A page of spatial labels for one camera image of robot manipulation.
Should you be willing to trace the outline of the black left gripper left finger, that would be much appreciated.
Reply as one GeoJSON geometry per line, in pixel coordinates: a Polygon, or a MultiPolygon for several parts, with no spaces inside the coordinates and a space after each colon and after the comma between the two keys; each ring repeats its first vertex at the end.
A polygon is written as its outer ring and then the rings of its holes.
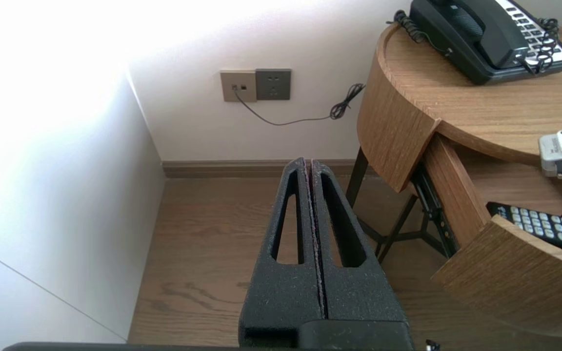
{"type": "Polygon", "coordinates": [[[239,345],[295,348],[298,331],[326,317],[321,254],[309,171],[303,157],[284,167],[263,242],[239,318],[239,345]],[[295,200],[298,262],[278,261],[289,199],[295,200]]]}

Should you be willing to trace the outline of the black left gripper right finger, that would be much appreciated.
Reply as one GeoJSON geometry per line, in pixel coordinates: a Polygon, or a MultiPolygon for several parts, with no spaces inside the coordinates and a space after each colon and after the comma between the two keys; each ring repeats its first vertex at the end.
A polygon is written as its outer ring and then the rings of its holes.
{"type": "Polygon", "coordinates": [[[406,322],[406,314],[330,167],[312,160],[311,197],[325,317],[406,322]]]}

